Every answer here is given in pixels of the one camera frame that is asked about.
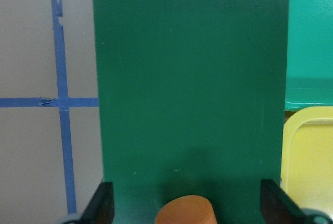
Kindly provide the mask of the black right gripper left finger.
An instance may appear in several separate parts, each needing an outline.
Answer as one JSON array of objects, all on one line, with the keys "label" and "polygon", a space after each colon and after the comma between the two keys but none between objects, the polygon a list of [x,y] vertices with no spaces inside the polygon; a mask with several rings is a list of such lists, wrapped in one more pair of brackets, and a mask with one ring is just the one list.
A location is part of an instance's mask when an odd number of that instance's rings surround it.
[{"label": "black right gripper left finger", "polygon": [[101,182],[81,214],[69,214],[57,223],[113,223],[115,216],[112,182]]}]

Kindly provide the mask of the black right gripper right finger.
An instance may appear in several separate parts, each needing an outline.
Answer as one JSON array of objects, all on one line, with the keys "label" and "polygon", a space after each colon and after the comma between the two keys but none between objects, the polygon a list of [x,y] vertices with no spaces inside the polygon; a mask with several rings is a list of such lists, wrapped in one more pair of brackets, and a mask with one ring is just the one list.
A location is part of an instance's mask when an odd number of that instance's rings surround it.
[{"label": "black right gripper right finger", "polygon": [[261,180],[260,212],[266,223],[332,223],[322,212],[305,213],[272,179]]}]

